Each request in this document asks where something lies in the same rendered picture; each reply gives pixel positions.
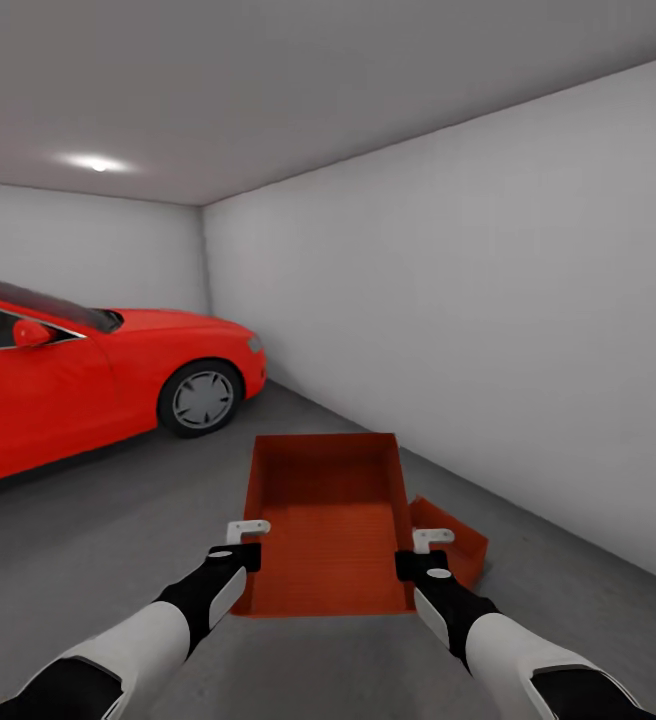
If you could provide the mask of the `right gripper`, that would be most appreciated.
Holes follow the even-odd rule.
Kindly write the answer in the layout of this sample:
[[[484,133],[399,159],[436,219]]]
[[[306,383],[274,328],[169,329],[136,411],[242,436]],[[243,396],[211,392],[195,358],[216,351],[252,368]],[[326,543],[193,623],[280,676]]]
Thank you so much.
[[[414,581],[416,578],[416,570],[422,562],[432,562],[432,564],[440,564],[444,568],[451,566],[450,560],[447,559],[445,551],[431,550],[429,554],[415,555],[414,551],[401,551],[395,553],[396,574],[399,581]]]

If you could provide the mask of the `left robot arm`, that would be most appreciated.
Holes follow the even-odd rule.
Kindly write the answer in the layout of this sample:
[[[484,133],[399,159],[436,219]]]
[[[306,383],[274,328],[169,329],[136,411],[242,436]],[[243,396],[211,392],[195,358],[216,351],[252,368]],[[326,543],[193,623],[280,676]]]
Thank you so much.
[[[146,720],[195,647],[243,595],[247,573],[261,569],[271,524],[228,524],[227,542],[211,547],[190,575],[103,634],[42,668],[0,704],[0,720]]]

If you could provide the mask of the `storage box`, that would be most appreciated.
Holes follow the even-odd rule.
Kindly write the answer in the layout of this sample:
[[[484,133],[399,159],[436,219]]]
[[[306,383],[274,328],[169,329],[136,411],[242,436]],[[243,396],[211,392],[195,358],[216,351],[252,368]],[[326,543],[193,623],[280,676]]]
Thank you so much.
[[[257,435],[243,521],[261,519],[261,569],[231,615],[249,618],[415,613],[413,551],[396,435]]]
[[[408,506],[412,530],[419,529],[450,529],[455,536],[452,543],[433,543],[429,545],[430,550],[445,551],[447,559],[456,564],[451,565],[449,571],[455,576],[454,582],[460,583],[467,589],[473,587],[473,583],[481,575],[487,552],[488,539],[481,533],[477,533],[471,527],[457,521],[449,513],[445,513],[439,507],[435,507],[429,501],[417,497]]]

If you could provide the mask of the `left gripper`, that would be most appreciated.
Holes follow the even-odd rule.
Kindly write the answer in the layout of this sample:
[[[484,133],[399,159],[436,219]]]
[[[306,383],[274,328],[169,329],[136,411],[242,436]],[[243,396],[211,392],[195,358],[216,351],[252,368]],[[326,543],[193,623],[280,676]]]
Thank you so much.
[[[246,568],[247,573],[254,573],[257,571],[260,571],[261,569],[261,543],[249,543],[238,546],[227,546],[226,544],[217,547],[216,545],[214,547],[211,547],[209,549],[209,554],[215,553],[216,551],[222,551],[222,550],[235,550],[237,553],[240,553],[240,556],[243,558],[243,565]]]

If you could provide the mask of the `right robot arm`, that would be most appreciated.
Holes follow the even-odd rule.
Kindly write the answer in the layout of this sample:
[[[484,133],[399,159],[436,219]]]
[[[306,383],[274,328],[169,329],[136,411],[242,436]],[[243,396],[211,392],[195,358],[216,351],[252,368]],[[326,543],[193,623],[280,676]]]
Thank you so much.
[[[522,628],[488,597],[454,582],[445,551],[450,529],[412,532],[413,551],[395,553],[399,581],[414,581],[419,617],[486,694],[500,720],[656,720],[590,660]]]

